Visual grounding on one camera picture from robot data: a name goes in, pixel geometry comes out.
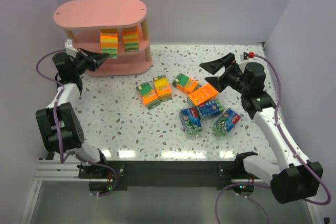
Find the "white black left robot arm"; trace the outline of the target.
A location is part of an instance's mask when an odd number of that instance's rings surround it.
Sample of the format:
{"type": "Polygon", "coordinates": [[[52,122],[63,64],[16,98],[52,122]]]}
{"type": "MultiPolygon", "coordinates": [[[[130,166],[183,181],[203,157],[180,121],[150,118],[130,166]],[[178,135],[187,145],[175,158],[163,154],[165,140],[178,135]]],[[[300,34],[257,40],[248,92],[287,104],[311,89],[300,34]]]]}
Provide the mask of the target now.
{"type": "Polygon", "coordinates": [[[50,53],[57,69],[54,78],[44,75],[39,68],[36,68],[41,77],[56,84],[57,93],[46,108],[36,111],[35,117],[44,147],[48,152],[58,153],[62,164],[72,156],[81,162],[79,168],[84,172],[104,178],[112,175],[112,168],[107,165],[102,151],[85,140],[72,102],[82,94],[81,76],[88,70],[97,71],[109,55],[82,48],[74,50],[74,53],[70,55],[65,50],[50,53]]]}

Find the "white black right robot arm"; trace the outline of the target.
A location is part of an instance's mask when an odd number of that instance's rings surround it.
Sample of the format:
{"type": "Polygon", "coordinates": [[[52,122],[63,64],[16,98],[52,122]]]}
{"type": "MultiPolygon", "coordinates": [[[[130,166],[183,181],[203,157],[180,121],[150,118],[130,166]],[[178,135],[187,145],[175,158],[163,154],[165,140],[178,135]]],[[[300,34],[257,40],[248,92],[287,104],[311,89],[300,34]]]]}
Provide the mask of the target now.
{"type": "Polygon", "coordinates": [[[277,160],[274,165],[255,153],[242,153],[236,156],[237,169],[261,179],[281,204],[307,200],[317,194],[323,168],[303,153],[283,125],[279,106],[265,91],[265,68],[252,58],[244,53],[243,61],[237,63],[229,53],[199,65],[211,74],[205,80],[218,92],[231,87],[240,93],[243,109],[263,132],[277,160]]]}

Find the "orange sponge pack barcode sticker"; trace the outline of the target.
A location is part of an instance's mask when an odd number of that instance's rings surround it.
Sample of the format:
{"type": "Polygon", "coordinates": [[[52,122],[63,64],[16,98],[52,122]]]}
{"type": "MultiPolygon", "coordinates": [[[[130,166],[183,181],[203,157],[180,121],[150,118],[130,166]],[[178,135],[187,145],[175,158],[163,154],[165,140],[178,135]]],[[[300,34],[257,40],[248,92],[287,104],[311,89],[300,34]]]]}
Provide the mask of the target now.
{"type": "Polygon", "coordinates": [[[124,28],[122,30],[122,42],[125,52],[139,51],[138,26],[124,28]]]}

